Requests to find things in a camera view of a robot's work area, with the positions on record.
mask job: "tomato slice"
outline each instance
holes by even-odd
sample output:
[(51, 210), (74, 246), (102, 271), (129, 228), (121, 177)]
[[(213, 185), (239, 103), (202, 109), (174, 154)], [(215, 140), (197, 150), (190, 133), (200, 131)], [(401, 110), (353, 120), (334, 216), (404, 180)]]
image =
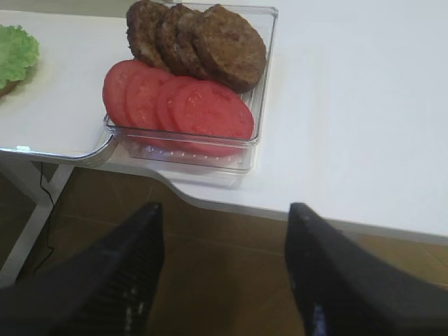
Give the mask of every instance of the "tomato slice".
[(130, 126), (125, 112), (125, 91), (129, 78), (135, 73), (144, 71), (148, 66), (135, 59), (121, 61), (108, 71), (104, 79), (103, 102), (107, 114), (117, 126)]
[[(130, 78), (126, 88), (125, 110), (131, 126), (143, 130), (161, 130), (156, 105), (163, 83), (173, 78), (170, 73), (155, 68), (147, 68)], [(171, 148), (170, 143), (158, 139), (136, 138), (138, 142), (159, 147)]]
[(195, 81), (191, 77), (178, 76), (168, 80), (160, 89), (157, 99), (157, 116), (165, 131), (177, 132), (179, 130), (173, 120), (173, 100), (181, 88)]
[[(254, 120), (251, 111), (230, 89), (208, 80), (181, 88), (174, 98), (173, 120), (182, 133), (250, 139)], [(189, 143), (204, 155), (228, 156), (240, 151), (228, 146)]]

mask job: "white metal table leg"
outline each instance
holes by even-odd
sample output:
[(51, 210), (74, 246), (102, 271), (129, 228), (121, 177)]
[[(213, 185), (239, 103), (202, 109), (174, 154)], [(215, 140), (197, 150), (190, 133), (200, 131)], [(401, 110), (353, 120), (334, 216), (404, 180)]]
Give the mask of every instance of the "white metal table leg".
[[(55, 202), (69, 180), (73, 169), (73, 166), (61, 164), (53, 175), (51, 182), (43, 179), (43, 186), (48, 189)], [(14, 284), (51, 213), (52, 204), (48, 195), (39, 186), (40, 171), (31, 162), (14, 157), (0, 157), (0, 172), (36, 203), (36, 208), (0, 270), (1, 288)]]

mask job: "burger patty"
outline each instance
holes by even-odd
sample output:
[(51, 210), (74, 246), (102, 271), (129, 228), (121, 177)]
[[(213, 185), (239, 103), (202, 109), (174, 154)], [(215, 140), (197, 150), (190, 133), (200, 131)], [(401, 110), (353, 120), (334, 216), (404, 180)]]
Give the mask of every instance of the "burger patty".
[(160, 54), (162, 54), (165, 64), (171, 69), (175, 75), (190, 74), (187, 67), (183, 65), (181, 58), (176, 52), (176, 35), (177, 24), (182, 15), (191, 13), (192, 11), (181, 5), (171, 7), (164, 15), (162, 21), (157, 28), (157, 46)]
[(262, 77), (266, 46), (242, 16), (215, 5), (199, 17), (192, 36), (200, 62), (215, 81), (247, 92)]
[(155, 37), (158, 24), (166, 12), (167, 7), (149, 0), (132, 4), (126, 14), (127, 40), (135, 58), (170, 72), (160, 55)]
[(211, 79), (193, 45), (193, 29), (200, 15), (201, 13), (197, 10), (182, 15), (177, 24), (178, 35), (175, 50), (190, 74), (200, 79)]

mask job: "green lettuce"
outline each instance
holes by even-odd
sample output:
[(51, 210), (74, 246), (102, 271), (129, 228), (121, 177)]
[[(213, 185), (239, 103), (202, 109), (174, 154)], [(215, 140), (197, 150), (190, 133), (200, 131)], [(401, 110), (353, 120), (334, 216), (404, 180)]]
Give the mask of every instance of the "green lettuce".
[(0, 24), (0, 90), (8, 81), (21, 81), (27, 68), (39, 57), (39, 42), (21, 26), (5, 27)]

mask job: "black cable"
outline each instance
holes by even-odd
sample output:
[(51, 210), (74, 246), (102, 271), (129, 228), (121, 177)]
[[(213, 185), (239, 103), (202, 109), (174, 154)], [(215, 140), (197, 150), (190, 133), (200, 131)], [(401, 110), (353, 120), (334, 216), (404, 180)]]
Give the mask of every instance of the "black cable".
[(39, 181), (39, 185), (41, 187), (41, 189), (43, 191), (45, 191), (45, 193), (49, 196), (50, 201), (51, 201), (51, 211), (50, 211), (50, 215), (48, 215), (48, 220), (47, 220), (47, 230), (45, 231), (45, 244), (48, 250), (50, 250), (50, 252), (48, 252), (47, 256), (36, 266), (36, 268), (33, 271), (33, 275), (39, 270), (39, 268), (42, 267), (42, 265), (51, 257), (51, 255), (53, 254), (53, 252), (55, 252), (55, 248), (53, 246), (50, 245), (49, 242), (49, 238), (50, 238), (50, 226), (51, 226), (51, 215), (53, 214), (53, 210), (55, 209), (55, 203), (53, 201), (53, 197), (51, 196), (51, 193), (42, 185), (42, 180), (43, 180), (43, 163), (41, 162), (41, 180)]

